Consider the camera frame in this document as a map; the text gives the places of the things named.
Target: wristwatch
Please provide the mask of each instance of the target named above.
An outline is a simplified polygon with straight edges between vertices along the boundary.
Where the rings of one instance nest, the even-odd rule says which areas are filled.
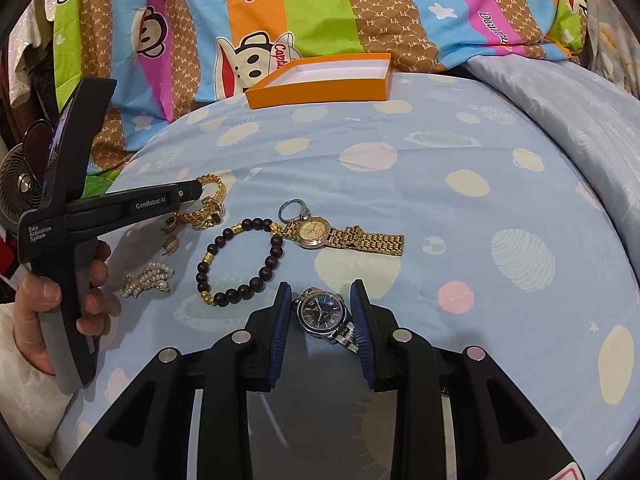
[[[300,294],[291,307],[305,332],[358,352],[351,314],[340,294],[312,286]]]
[[[294,218],[283,218],[282,213],[291,204],[300,206],[300,214]],[[335,249],[354,249],[367,253],[390,254],[391,256],[402,255],[404,235],[366,233],[358,225],[343,230],[336,229],[324,218],[313,216],[306,204],[299,198],[282,204],[278,216],[284,223],[282,236],[297,242],[305,249],[332,247]]]

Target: fan grille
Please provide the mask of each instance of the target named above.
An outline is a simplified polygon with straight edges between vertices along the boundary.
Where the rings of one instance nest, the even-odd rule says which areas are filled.
[[[30,180],[30,186],[23,192],[20,183],[24,175],[29,176],[26,180]],[[18,223],[22,213],[36,209],[41,199],[40,185],[31,175],[22,156],[22,145],[18,144],[7,153],[0,168],[0,210],[10,221]]]

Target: jewelry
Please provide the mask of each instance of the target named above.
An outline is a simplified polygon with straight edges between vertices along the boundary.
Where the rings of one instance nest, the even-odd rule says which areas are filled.
[[[164,253],[162,253],[162,256],[167,256],[168,254],[174,254],[175,251],[178,250],[178,247],[180,247],[180,238],[178,238],[175,235],[169,236],[164,242],[164,244],[162,244],[162,247],[164,247]]]
[[[291,303],[291,308],[306,333],[358,353],[353,319],[340,294],[312,286]]]
[[[290,219],[283,218],[282,213],[291,204],[300,206],[300,214]],[[282,237],[297,242],[305,249],[332,247],[401,256],[404,248],[404,235],[366,233],[358,225],[344,230],[336,229],[324,218],[312,216],[309,208],[299,198],[282,204],[278,216],[285,224],[284,227],[278,226]]]
[[[164,223],[166,224],[165,226],[161,226],[160,228],[162,229],[162,231],[165,234],[169,234],[174,232],[177,227],[178,227],[178,221],[175,219],[175,216],[169,216],[169,218],[167,218]]]
[[[196,180],[203,186],[207,184],[218,184],[218,190],[213,197],[204,197],[201,200],[202,207],[197,211],[185,214],[175,212],[174,218],[181,224],[191,224],[197,231],[202,231],[222,223],[222,217],[225,215],[225,208],[222,205],[222,201],[226,196],[226,186],[225,183],[222,182],[222,179],[213,173],[199,176]]]
[[[270,255],[265,258],[264,266],[258,271],[258,276],[254,276],[249,280],[248,285],[240,285],[237,290],[230,288],[226,292],[216,292],[212,295],[208,274],[213,257],[237,234],[251,230],[263,230],[273,235],[271,236]],[[268,282],[273,276],[273,269],[278,266],[278,260],[282,257],[282,243],[279,226],[269,218],[264,220],[261,218],[254,218],[253,220],[245,218],[239,224],[224,229],[222,236],[216,236],[214,243],[207,246],[207,253],[198,264],[196,281],[198,282],[200,297],[205,303],[220,307],[227,306],[229,303],[238,303],[240,300],[250,300],[254,292],[262,292],[264,290],[264,282]]]
[[[174,275],[174,270],[167,264],[148,264],[140,274],[127,274],[122,280],[122,295],[124,298],[137,298],[143,290],[156,288],[163,292],[170,292],[167,280]]]

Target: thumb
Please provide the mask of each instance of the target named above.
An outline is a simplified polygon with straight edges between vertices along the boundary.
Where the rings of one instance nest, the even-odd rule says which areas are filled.
[[[44,350],[38,313],[57,307],[61,298],[60,287],[49,278],[28,274],[18,287],[15,293],[14,337],[18,350],[28,360],[32,352]]]

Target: orange box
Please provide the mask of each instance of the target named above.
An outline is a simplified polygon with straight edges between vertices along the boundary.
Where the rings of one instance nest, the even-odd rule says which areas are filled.
[[[386,101],[391,54],[338,54],[294,59],[246,92],[252,109],[342,101]]]

